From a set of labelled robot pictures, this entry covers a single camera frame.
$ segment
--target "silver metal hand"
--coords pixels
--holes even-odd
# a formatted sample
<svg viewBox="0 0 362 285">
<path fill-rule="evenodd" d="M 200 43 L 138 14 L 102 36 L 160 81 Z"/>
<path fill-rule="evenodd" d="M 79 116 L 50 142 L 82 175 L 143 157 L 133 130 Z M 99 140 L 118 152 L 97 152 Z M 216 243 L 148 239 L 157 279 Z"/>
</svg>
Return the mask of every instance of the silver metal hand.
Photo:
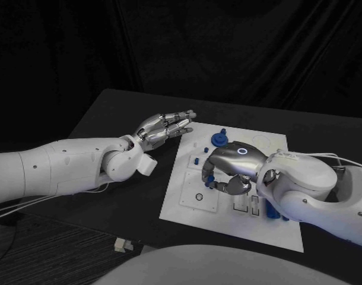
<svg viewBox="0 0 362 285">
<path fill-rule="evenodd" d="M 267 161 L 264 153 L 249 144 L 234 141 L 213 150 L 202 168 L 202 181 L 208 187 L 231 195 L 251 190 L 249 181 L 258 181 L 258 171 Z M 229 183 L 215 181 L 215 167 L 234 176 Z"/>
<path fill-rule="evenodd" d="M 180 113 L 170 113 L 166 115 L 156 114 L 151 116 L 138 127 L 134 138 L 140 143 L 143 150 L 150 151 L 159 148 L 167 138 L 177 137 L 193 131 L 186 128 L 192 119 L 196 117 L 193 110 Z"/>
</svg>

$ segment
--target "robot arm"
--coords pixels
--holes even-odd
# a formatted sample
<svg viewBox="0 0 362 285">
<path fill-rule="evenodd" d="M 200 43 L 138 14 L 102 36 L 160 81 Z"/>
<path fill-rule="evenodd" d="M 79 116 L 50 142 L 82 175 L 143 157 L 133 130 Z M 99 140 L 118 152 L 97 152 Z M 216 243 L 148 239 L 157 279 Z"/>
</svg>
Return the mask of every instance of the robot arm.
<svg viewBox="0 0 362 285">
<path fill-rule="evenodd" d="M 193 111 L 154 115 L 135 134 L 52 142 L 32 150 L 0 153 L 0 203 L 33 195 L 71 195 L 105 183 L 150 175 L 157 161 L 146 154 L 167 138 L 187 132 Z"/>
<path fill-rule="evenodd" d="M 215 181 L 215 167 L 234 176 L 229 183 Z M 287 218 L 319 226 L 362 246 L 362 167 L 330 167 L 311 156 L 280 150 L 268 158 L 251 145 L 232 142 L 209 156 L 202 180 L 206 186 L 241 195 L 251 188 L 234 182 L 242 175 Z M 339 202 L 326 202 L 330 191 Z"/>
</svg>

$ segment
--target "blue object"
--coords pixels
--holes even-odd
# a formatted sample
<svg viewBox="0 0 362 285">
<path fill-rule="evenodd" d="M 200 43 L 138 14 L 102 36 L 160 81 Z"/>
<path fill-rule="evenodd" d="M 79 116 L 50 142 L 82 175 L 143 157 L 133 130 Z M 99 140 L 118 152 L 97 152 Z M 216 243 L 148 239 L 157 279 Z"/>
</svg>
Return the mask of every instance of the blue object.
<svg viewBox="0 0 362 285">
<path fill-rule="evenodd" d="M 213 134 L 212 135 L 212 144 L 216 146 L 216 147 L 222 147 L 223 145 L 228 144 L 228 136 L 226 136 L 226 130 L 222 129 L 219 133 Z"/>
<path fill-rule="evenodd" d="M 267 216 L 271 219 L 280 219 L 281 218 L 281 213 L 277 211 L 274 208 L 271 202 L 267 200 Z"/>
<path fill-rule="evenodd" d="M 205 186 L 209 187 L 209 183 L 215 181 L 215 176 L 209 175 L 208 182 L 205 183 Z"/>
</svg>

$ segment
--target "white panel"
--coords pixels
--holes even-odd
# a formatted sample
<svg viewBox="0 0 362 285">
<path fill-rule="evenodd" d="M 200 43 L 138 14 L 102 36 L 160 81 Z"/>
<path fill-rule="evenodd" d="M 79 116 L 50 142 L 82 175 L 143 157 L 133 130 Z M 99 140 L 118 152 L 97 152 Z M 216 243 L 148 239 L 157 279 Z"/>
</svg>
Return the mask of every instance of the white panel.
<svg viewBox="0 0 362 285">
<path fill-rule="evenodd" d="M 255 145 L 267 156 L 277 149 L 287 150 L 285 136 L 196 122 L 190 123 L 190 127 L 193 128 L 193 132 L 182 136 L 160 219 L 303 252 L 300 225 L 294 221 L 270 219 L 267 217 L 264 198 L 259 198 L 258 204 L 259 217 L 251 215 L 251 196 L 258 196 L 254 183 L 246 201 L 219 191 L 216 203 L 210 196 L 208 204 L 197 203 L 196 200 L 196 194 L 200 193 L 197 191 L 202 191 L 203 200 L 213 193 L 209 192 L 210 189 L 205 187 L 200 180 L 202 166 L 215 150 L 215 146 L 210 143 L 212 135 L 221 132 L 222 128 L 226 128 L 229 142 L 241 141 L 242 143 Z M 209 153 L 205 153 L 205 147 L 209 147 Z M 193 175 L 189 175 L 190 180 L 186 179 L 186 173 L 193 173 Z M 228 182 L 231 179 L 231 176 L 225 174 L 216 174 L 218 177 L 219 179 L 216 180 L 221 182 Z M 184 180 L 195 186 L 184 188 Z M 235 208 L 244 208 L 244 203 L 246 203 L 248 213 L 234 209 L 235 202 L 239 203 Z M 213 208 L 215 204 L 218 205 L 218 209 L 210 209 L 209 206 Z"/>
</svg>

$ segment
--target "robotic hand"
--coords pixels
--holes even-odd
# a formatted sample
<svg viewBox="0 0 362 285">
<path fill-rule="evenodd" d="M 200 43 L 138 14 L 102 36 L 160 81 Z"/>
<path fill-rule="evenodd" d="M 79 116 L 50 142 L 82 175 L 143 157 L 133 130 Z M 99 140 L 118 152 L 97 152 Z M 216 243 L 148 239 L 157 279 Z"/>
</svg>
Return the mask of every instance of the robotic hand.
<svg viewBox="0 0 362 285">
<path fill-rule="evenodd" d="M 215 167 L 234 176 L 229 183 L 215 181 Z M 234 141 L 213 150 L 202 180 L 231 195 L 249 192 L 252 181 L 258 195 L 287 218 L 362 246 L 362 167 L 330 167 L 311 155 L 281 150 L 267 157 L 252 145 Z M 339 202 L 326 202 L 330 191 Z"/>
<path fill-rule="evenodd" d="M 150 175 L 157 161 L 146 154 L 186 128 L 196 113 L 157 114 L 133 136 L 55 141 L 32 150 L 0 153 L 0 203 L 27 196 L 71 195 L 105 183 Z"/>
</svg>

